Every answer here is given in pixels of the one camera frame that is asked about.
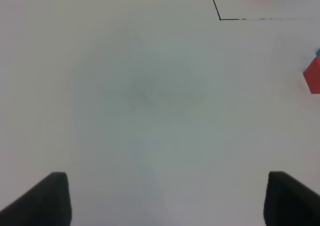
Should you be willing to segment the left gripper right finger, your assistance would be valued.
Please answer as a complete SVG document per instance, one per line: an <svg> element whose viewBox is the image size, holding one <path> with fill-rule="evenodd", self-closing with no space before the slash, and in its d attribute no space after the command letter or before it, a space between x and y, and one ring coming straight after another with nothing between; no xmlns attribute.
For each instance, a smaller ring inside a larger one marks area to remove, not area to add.
<svg viewBox="0 0 320 226"><path fill-rule="evenodd" d="M271 171L263 218L267 226L318 226L320 195L283 171Z"/></svg>

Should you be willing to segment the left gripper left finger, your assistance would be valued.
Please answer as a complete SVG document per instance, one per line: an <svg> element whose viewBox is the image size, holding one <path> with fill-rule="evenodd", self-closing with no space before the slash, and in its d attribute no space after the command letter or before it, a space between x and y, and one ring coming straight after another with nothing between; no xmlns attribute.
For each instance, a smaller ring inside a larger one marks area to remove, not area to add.
<svg viewBox="0 0 320 226"><path fill-rule="evenodd" d="M0 211L2 226L69 226L72 204L68 176L52 172Z"/></svg>

